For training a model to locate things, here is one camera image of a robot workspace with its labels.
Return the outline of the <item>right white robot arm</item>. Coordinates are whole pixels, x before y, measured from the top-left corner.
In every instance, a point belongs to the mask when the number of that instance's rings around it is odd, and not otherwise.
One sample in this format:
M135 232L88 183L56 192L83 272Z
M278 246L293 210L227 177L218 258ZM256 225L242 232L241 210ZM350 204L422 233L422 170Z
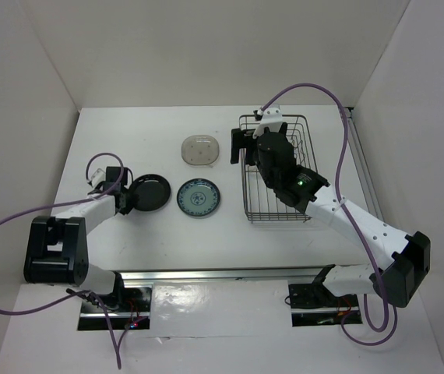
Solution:
M388 304L405 308L430 270L430 238L420 231L410 235L363 210L337 191L316 171L298 164L283 131L232 129L231 163L255 166L266 187L285 206L318 220L362 247L369 266L331 266L312 295L320 305L331 305L348 294L377 294Z

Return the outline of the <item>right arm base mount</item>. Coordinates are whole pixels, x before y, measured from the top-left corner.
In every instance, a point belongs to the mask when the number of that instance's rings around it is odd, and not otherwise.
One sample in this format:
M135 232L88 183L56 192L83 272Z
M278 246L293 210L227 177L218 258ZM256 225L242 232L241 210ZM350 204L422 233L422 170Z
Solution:
M289 284L284 303L293 327L362 324L357 296L337 297L319 284Z

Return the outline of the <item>blue floral patterned plate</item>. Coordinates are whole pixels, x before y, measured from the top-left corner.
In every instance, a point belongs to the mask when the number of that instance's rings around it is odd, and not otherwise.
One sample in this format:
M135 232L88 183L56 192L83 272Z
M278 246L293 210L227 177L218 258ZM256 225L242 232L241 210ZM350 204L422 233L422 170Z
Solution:
M176 203L187 216L204 218L217 211L221 203L221 193L212 181L194 178L180 186L176 195Z

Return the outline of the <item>smoky square glass plate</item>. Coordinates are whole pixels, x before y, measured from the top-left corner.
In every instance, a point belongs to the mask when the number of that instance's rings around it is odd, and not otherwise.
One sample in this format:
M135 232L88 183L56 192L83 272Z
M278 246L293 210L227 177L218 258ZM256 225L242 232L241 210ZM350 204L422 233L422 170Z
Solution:
M218 160L219 155L220 145L212 136L189 136L181 145L181 158L191 166L210 166Z

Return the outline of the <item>right side aluminium rail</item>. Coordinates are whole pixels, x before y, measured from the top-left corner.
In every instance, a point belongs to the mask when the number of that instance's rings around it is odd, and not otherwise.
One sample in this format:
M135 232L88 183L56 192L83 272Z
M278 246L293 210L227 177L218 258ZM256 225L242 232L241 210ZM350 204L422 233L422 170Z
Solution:
M347 158L351 160L351 163L355 167L359 189L362 191L365 201L365 209L370 214L383 221L384 218L372 180L372 173L369 170L367 158L361 144L361 138L354 122L354 108L345 107L344 110L346 112L348 124Z

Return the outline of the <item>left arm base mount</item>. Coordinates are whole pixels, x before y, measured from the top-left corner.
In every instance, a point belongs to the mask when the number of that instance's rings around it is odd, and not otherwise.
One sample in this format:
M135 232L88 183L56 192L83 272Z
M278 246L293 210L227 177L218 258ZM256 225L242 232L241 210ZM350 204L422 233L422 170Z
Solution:
M150 310L153 289L151 286L121 288L118 293L100 295L107 309L113 330L148 330L150 328ZM107 330L107 321L103 309L95 297L80 295L82 300L78 331Z

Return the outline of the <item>aluminium rail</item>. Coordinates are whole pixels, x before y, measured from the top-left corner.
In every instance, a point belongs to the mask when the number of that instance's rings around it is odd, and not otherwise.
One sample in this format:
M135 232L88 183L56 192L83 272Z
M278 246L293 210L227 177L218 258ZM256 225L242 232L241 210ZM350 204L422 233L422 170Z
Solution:
M194 270L123 270L119 273L126 287L156 283L186 283L211 281L274 281L311 283L323 266L294 266L270 268L226 268Z
M354 108L345 107L344 110L346 112L348 124L347 158L351 160L351 163L355 167L359 189L362 191L365 201L365 209L370 214L383 221L384 218L372 180L372 173L369 170L367 158L361 144L361 138L354 122Z

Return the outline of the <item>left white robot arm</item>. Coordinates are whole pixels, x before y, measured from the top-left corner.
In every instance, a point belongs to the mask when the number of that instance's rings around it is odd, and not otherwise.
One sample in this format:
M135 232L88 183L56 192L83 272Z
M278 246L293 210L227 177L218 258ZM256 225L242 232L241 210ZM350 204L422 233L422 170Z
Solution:
M68 285L98 294L108 310L126 302L122 276L90 263L87 236L117 214L127 214L129 169L108 167L92 182L89 199L52 217L36 217L30 226L23 276L30 284Z

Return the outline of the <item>clear textured glass plate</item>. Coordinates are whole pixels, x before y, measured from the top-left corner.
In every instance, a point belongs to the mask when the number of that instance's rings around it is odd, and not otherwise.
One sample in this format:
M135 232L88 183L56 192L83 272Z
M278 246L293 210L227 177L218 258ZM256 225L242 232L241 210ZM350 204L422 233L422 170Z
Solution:
M307 164L308 151L304 136L300 132L292 132L288 136L288 139L294 148L294 155L297 158L298 163Z

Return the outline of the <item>front aluminium rail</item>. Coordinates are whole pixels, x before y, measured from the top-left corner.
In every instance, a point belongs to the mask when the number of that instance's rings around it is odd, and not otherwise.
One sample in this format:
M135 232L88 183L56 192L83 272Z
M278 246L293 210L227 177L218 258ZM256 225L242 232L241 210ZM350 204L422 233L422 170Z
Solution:
M119 273L126 287L156 283L186 283L211 281L274 281L311 283L323 266L294 266L270 268L226 268L194 270L123 270Z

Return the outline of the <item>black round plate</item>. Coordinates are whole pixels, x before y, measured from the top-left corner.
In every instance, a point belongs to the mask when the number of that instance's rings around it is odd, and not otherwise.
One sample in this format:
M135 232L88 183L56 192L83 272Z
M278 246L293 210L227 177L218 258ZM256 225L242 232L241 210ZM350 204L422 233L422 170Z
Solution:
M132 182L129 194L135 210L150 212L159 210L169 201L171 186L161 175L142 175Z

